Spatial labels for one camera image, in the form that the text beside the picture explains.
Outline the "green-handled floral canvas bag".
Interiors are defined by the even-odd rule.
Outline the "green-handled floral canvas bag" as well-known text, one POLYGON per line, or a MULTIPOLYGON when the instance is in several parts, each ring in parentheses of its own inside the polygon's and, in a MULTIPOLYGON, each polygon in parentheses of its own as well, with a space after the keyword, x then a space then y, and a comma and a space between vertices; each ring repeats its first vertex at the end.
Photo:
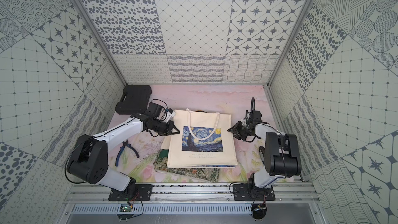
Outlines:
POLYGON ((192 179, 198 179, 201 181, 207 181, 211 183, 217 183, 219 179, 218 169, 205 169, 205 168, 171 168, 167 166, 169 157, 169 147, 170 147, 171 137, 167 136, 164 138, 161 145, 160 151, 157 158, 154 161, 154 169, 157 172, 185 176, 192 179))

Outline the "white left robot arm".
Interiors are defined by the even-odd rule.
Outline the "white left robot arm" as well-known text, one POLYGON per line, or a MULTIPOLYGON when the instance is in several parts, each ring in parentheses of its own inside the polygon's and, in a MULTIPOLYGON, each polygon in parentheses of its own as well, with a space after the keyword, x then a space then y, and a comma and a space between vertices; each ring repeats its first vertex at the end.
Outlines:
POLYGON ((83 183, 105 186, 132 198, 136 180, 109 165, 109 152, 120 148, 128 138, 141 132, 170 136, 180 133, 173 120, 160 120, 154 115, 133 114, 123 123, 94 135, 78 138, 65 164, 65 175, 72 175, 83 183))

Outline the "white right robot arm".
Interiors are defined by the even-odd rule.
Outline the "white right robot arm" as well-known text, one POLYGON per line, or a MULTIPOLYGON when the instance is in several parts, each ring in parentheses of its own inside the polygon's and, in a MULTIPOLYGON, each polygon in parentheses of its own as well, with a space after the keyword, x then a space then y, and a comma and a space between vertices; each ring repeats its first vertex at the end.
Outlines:
POLYGON ((247 111, 245 118, 229 128, 228 132, 246 143, 252 143, 255 139, 265 141, 259 147, 263 167, 248 178, 249 193, 263 193, 271 189, 272 184, 278 180, 301 174, 300 149, 296 135, 280 132, 264 122, 260 111, 247 111))

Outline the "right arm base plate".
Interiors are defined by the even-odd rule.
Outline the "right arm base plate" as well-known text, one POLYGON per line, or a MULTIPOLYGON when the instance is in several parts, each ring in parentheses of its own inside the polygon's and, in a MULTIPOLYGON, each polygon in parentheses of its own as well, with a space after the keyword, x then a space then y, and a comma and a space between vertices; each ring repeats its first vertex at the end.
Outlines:
POLYGON ((249 188, 248 184, 231 184, 230 190, 235 201, 275 201, 275 193, 271 188, 249 188))

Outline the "starry night canvas bag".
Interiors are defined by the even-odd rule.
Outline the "starry night canvas bag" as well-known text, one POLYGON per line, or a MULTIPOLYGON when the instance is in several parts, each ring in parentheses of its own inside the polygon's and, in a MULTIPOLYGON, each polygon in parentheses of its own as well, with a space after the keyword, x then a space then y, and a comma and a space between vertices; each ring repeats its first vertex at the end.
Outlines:
POLYGON ((167 167, 230 168, 238 165, 229 114, 176 110, 167 167))

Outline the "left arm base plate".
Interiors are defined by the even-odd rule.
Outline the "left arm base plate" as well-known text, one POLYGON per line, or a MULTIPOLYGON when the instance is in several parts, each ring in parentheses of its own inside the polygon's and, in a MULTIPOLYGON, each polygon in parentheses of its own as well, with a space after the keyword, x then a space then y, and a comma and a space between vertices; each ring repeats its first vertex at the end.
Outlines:
POLYGON ((124 191, 117 191, 111 189, 108 200, 111 202, 128 201, 128 200, 141 200, 150 201, 152 195, 152 184, 134 184, 129 185, 124 191))

